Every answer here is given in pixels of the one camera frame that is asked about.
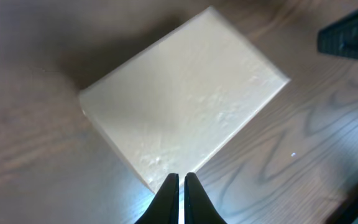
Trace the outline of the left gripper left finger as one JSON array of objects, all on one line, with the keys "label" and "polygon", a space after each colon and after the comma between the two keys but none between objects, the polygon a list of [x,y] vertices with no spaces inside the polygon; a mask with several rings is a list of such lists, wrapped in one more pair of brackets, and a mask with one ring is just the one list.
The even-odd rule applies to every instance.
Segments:
[{"label": "left gripper left finger", "polygon": [[144,214],[135,224],[178,224],[179,221],[179,176],[167,175],[163,184]]}]

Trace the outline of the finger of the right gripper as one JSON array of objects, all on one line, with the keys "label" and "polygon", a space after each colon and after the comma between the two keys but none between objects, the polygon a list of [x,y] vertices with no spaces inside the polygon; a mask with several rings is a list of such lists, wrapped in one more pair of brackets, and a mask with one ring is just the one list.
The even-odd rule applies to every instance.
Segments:
[{"label": "finger of the right gripper", "polygon": [[319,53],[358,60],[358,10],[321,29]]}]

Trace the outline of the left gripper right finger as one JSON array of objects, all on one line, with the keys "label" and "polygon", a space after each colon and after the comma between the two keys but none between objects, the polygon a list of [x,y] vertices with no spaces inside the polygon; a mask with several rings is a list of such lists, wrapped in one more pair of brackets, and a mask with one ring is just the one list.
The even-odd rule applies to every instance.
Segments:
[{"label": "left gripper right finger", "polygon": [[226,224],[193,172],[185,177],[185,224]]}]

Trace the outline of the cardboard box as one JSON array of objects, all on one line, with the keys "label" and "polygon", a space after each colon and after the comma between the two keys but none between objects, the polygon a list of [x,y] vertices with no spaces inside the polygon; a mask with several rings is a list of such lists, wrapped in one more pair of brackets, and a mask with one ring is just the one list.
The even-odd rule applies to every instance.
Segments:
[{"label": "cardboard box", "polygon": [[152,192],[196,172],[289,79],[212,7],[80,92],[85,116]]}]

